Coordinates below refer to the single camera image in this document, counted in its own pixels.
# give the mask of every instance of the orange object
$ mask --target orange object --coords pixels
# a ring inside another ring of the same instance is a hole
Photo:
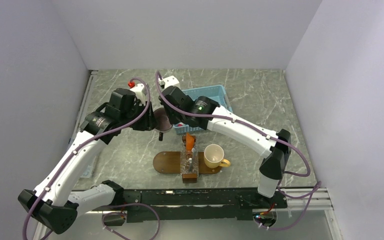
[[[195,139],[187,132],[186,133],[186,150],[192,151],[195,145]]]

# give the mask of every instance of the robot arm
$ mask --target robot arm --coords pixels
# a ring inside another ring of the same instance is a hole
[[[138,84],[131,87],[131,89],[116,89],[111,93],[109,102],[87,115],[74,142],[51,173],[34,190],[25,189],[18,196],[18,201],[28,212],[37,199],[40,199],[32,217],[56,234],[65,232],[78,216],[90,210],[100,206],[124,203],[124,189],[109,180],[83,192],[71,193],[71,191],[87,165],[113,137],[120,134],[121,130],[92,140],[78,152],[75,149],[94,136],[130,123],[144,111],[145,86]],[[138,131],[150,131],[156,125],[152,105],[149,103],[147,112],[130,127]],[[74,156],[61,168],[68,156],[72,154]]]
[[[159,98],[171,124],[182,122],[191,127],[200,127],[205,130],[221,133],[256,151],[263,157],[263,161],[259,168],[260,181],[258,184],[258,193],[268,198],[271,198],[275,194],[278,183],[283,177],[291,150],[287,146],[279,144],[271,138],[281,139],[290,143],[291,134],[288,131],[282,129],[279,132],[275,132],[273,130],[262,128],[236,116],[225,107],[221,106],[218,102],[205,96],[200,96],[197,99],[192,100],[176,86],[165,87],[162,95],[172,105],[184,112],[232,118],[233,120],[230,121],[222,118],[187,116],[175,111],[167,105],[161,97]],[[262,130],[268,137],[263,137],[260,133],[248,126],[237,123],[236,121],[239,120]]]
[[[205,96],[192,100],[178,88],[179,81],[173,76],[164,78],[158,83],[164,88],[163,94],[169,102],[183,111],[233,118],[233,121],[229,121],[221,118],[185,116],[171,109],[165,102],[161,102],[171,124],[183,122],[191,127],[201,127],[205,130],[224,134],[249,146],[260,156],[263,156],[264,159],[259,169],[258,192],[269,198],[274,195],[289,158],[289,148],[278,144],[272,139],[265,138],[249,127],[235,123],[235,121],[246,122],[261,129],[272,138],[282,139],[286,142],[290,142],[291,138],[288,131],[282,129],[280,132],[275,132],[261,128],[234,115],[216,101]],[[26,211],[29,211],[33,203],[41,198],[39,204],[34,208],[32,216],[56,234],[65,232],[78,216],[88,211],[100,206],[114,206],[124,203],[124,189],[109,180],[83,192],[71,193],[71,191],[87,165],[121,131],[93,140],[81,148],[79,152],[76,152],[75,149],[94,136],[129,123],[144,110],[146,102],[145,86],[143,84],[136,86],[129,84],[129,86],[131,89],[118,88],[113,91],[109,102],[104,103],[96,111],[90,113],[80,126],[80,132],[77,133],[73,144],[52,172],[34,190],[25,189],[18,196],[19,202]],[[130,127],[134,130],[150,131],[156,126],[157,122],[150,104],[146,114]],[[67,156],[72,153],[74,157],[59,172]],[[50,187],[47,187],[52,178],[56,179]]]

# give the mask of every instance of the gray marble countertop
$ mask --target gray marble countertop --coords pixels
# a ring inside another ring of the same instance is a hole
[[[153,109],[160,108],[158,93],[155,89],[156,69],[117,69],[100,70],[94,84],[88,112],[110,99],[116,88],[128,88],[132,77],[146,81],[151,90]],[[308,158],[303,134],[291,101],[284,72],[279,69],[169,69],[160,70],[164,77],[174,75],[180,81],[182,89],[223,85],[227,92],[233,112],[266,129],[291,133],[292,143]],[[153,168],[154,156],[163,151],[180,151],[181,135],[174,129],[164,134],[164,140],[158,141],[156,131],[133,131],[124,129],[114,137],[99,154],[91,178],[80,178],[75,190],[89,189],[102,181],[112,180],[125,189],[171,189],[171,188],[236,188],[256,187],[262,158],[246,145],[220,133],[200,131],[193,133],[197,137],[200,152],[209,144],[220,145],[225,158],[231,161],[230,167],[224,167],[214,175],[201,174],[197,183],[183,184],[180,174],[162,174]],[[286,170],[305,172],[301,158],[291,154]],[[284,187],[309,187],[316,184],[311,167],[309,177],[285,175]]]

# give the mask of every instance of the wooden tray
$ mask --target wooden tray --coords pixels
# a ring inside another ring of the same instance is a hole
[[[198,153],[199,174],[216,174],[221,166],[209,168],[204,162],[204,152]],[[161,174],[180,174],[180,152],[162,151],[155,155],[152,161],[153,168]]]

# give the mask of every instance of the yellow mug handle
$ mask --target yellow mug handle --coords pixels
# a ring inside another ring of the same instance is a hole
[[[227,159],[223,159],[223,160],[221,160],[221,162],[220,162],[220,167],[230,167],[230,165],[231,165],[231,162],[229,161],[229,160],[227,160]]]

